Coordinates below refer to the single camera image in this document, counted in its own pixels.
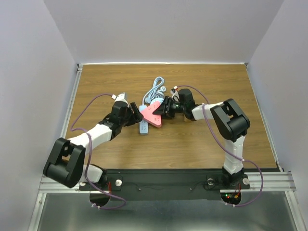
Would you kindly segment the white rectangular power strip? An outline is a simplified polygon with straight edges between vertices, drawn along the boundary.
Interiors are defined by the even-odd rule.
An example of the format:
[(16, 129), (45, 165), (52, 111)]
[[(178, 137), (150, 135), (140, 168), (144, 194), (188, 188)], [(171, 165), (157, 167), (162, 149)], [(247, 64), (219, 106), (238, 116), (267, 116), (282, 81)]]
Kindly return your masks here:
[[(140, 105), (139, 106), (139, 111), (141, 112), (146, 107), (147, 107), (146, 105)], [(149, 133), (148, 122), (145, 121), (144, 119), (139, 123), (139, 133), (141, 135), (148, 135), (148, 133)]]

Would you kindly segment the white round power strip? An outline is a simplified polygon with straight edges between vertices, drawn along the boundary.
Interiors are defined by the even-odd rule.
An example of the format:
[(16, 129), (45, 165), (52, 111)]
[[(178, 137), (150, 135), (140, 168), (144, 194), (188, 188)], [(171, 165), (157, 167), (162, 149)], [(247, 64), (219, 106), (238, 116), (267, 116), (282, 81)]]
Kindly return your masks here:
[(153, 103), (158, 102), (159, 104), (161, 104), (164, 101), (164, 98), (154, 98), (153, 100), (151, 100), (150, 105), (152, 105)]

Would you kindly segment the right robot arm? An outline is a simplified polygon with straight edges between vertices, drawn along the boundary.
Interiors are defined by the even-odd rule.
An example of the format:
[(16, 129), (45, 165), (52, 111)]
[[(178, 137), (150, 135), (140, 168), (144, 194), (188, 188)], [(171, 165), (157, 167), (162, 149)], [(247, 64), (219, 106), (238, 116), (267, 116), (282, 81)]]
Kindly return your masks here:
[(215, 121), (225, 144), (222, 145), (217, 137), (217, 144), (225, 151), (225, 161), (222, 167), (221, 182), (227, 188), (239, 183), (244, 175), (243, 145), (250, 120), (234, 99), (227, 99), (214, 104), (196, 104), (189, 89), (173, 90), (173, 96), (166, 96), (154, 115), (165, 119), (173, 119), (176, 113), (184, 114), (191, 121), (210, 119)]

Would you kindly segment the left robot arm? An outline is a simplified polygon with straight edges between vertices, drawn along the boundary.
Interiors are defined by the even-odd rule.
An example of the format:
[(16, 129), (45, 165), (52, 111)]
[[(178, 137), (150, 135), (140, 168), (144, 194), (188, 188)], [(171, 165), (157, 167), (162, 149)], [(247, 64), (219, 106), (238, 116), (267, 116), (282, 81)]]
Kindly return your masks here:
[(111, 141), (123, 127), (141, 122), (143, 115), (134, 102), (116, 101), (109, 113), (95, 127), (74, 138), (58, 138), (50, 152), (43, 174), (68, 187), (74, 187), (85, 173), (84, 160), (102, 143)]

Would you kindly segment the pink triangular power strip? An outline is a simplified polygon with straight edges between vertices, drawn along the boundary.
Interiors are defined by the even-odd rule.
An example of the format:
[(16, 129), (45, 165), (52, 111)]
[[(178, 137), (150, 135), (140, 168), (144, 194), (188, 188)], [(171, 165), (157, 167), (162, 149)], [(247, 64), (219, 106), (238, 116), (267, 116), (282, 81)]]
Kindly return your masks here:
[(140, 112), (143, 116), (143, 120), (149, 124), (160, 128), (162, 126), (162, 119), (160, 115), (155, 115), (154, 111), (160, 106), (160, 102), (154, 102), (149, 106), (146, 106), (144, 109), (141, 109)]

